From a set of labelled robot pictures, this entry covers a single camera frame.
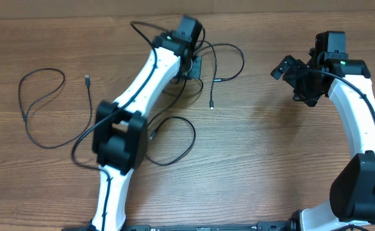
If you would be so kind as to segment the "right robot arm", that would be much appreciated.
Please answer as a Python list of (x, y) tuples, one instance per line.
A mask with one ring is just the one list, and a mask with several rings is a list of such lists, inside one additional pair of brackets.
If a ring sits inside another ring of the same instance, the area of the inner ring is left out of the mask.
[(350, 161), (336, 177), (329, 198), (293, 213), (287, 230), (364, 230), (375, 225), (375, 98), (363, 60), (346, 52), (343, 31), (315, 37), (304, 63), (287, 55), (271, 76), (293, 88), (293, 100), (314, 107), (321, 96), (335, 106), (347, 137)]

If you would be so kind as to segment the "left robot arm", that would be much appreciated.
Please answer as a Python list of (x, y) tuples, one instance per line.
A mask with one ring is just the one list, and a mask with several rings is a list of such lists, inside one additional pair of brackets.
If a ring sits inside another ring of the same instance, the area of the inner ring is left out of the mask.
[(120, 230), (126, 220), (130, 178), (147, 151), (147, 117), (170, 80), (192, 68), (192, 55), (203, 29), (183, 16), (175, 31), (150, 41), (149, 57), (131, 85), (96, 111), (92, 150), (97, 155), (100, 188), (90, 230)]

